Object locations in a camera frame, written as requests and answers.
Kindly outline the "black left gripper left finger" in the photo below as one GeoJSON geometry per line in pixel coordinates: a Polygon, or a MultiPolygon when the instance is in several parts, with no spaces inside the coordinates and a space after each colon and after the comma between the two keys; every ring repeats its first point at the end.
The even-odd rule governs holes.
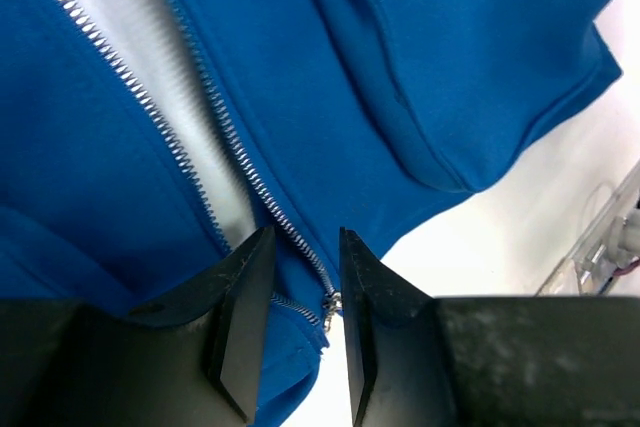
{"type": "Polygon", "coordinates": [[[247,426],[257,412],[276,256],[262,228],[115,317],[74,300],[1,304],[5,426],[247,426]]]}

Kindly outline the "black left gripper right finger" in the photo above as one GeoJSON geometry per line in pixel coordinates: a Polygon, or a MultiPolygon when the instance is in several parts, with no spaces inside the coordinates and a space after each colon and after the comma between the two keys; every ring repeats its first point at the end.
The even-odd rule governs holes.
{"type": "Polygon", "coordinates": [[[356,426],[635,426],[634,297],[433,298],[340,233],[356,426]]]}

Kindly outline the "blue zip-up vest jacket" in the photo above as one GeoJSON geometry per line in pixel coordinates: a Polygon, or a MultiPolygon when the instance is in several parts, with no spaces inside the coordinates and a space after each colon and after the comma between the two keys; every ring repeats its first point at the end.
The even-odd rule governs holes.
{"type": "Polygon", "coordinates": [[[379,259],[595,101],[609,1],[1,0],[1,304],[124,317],[272,228],[247,426],[279,426],[341,231],[379,259]]]}

